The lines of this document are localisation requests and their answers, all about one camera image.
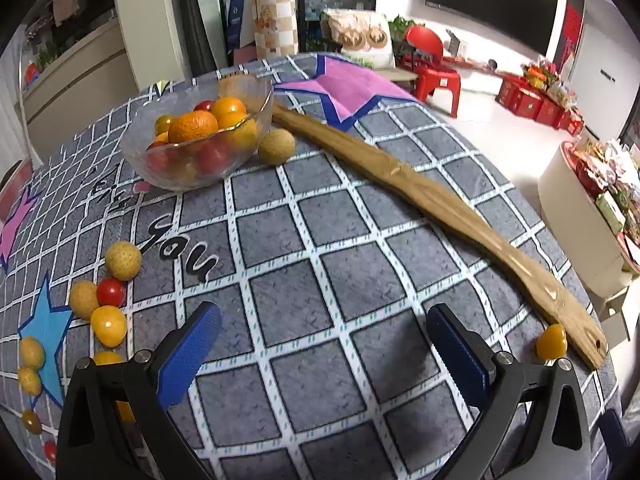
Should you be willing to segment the yellow tomato near scratcher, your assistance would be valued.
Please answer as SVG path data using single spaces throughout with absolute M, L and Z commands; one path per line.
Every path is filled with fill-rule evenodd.
M 564 358 L 568 341 L 565 328 L 561 324 L 549 325 L 537 338 L 536 355 L 543 361 L 554 361 Z

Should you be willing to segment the yellow cherry tomato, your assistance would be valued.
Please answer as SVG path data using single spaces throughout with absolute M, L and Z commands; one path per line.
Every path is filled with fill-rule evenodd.
M 92 312 L 91 328 L 100 343 L 107 348 L 119 346 L 126 337 L 126 316 L 118 307 L 102 306 Z

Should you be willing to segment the tan longan left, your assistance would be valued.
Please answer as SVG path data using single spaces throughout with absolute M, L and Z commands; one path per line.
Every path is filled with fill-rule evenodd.
M 70 307 L 74 315 L 83 320 L 91 318 L 93 311 L 99 306 L 96 283 L 90 281 L 77 281 L 70 289 Z

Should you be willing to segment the red cherry tomato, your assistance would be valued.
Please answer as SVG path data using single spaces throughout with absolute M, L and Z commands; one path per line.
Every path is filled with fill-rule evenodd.
M 127 289 L 123 282 L 116 278 L 104 278 L 96 285 L 96 300 L 100 306 L 120 308 L 127 297 Z

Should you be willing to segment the longan near lettering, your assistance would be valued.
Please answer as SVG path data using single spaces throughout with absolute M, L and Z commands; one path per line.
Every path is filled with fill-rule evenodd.
M 107 271 L 116 280 L 129 282 L 142 267 L 142 255 L 136 245 L 121 240 L 111 244 L 105 253 Z

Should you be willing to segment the long wooden back scratcher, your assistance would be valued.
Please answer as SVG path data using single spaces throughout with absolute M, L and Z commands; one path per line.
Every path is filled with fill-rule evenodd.
M 270 285 L 311 286 L 310 317 L 265 325 L 268 348 L 344 328 L 372 333 L 398 313 L 446 301 L 495 349 L 534 350 L 550 324 L 566 355 L 604 367 L 608 345 L 570 260 L 513 184 L 409 93 L 373 70 L 307 56 L 209 79 L 271 82 L 269 130 L 295 153 L 281 165 L 255 153 L 220 186 L 207 223 L 224 238 L 221 281 L 247 283 L 265 318 Z

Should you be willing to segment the clear glass fruit bowl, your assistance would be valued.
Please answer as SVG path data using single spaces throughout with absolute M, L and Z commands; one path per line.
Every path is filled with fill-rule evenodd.
M 244 73 L 165 92 L 134 115 L 119 142 L 122 157 L 157 188 L 205 188 L 256 153 L 272 104 L 271 82 Z

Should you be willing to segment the large orange in bowl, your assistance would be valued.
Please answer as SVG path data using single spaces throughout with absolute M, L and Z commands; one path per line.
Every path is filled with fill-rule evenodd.
M 174 117 L 168 129 L 168 142 L 180 144 L 204 139 L 218 132 L 216 117 L 207 110 L 194 110 Z

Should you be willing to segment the longan beside bowl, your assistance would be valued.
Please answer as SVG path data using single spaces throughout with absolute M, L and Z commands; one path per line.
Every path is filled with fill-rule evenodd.
M 295 138 L 286 129 L 270 130 L 259 144 L 258 157 L 266 165 L 277 166 L 295 153 Z

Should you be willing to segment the red plastic stool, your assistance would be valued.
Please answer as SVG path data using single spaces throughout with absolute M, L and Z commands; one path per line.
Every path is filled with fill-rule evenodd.
M 404 45 L 409 53 L 401 57 L 400 66 L 418 76 L 414 96 L 425 102 L 436 90 L 451 93 L 450 116 L 457 117 L 461 92 L 461 77 L 444 64 L 444 45 L 436 32 L 424 25 L 411 25 L 405 32 Z

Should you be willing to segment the checked paper roll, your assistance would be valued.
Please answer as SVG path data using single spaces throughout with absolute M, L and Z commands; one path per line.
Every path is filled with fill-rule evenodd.
M 258 58 L 298 53 L 296 0 L 250 0 Z

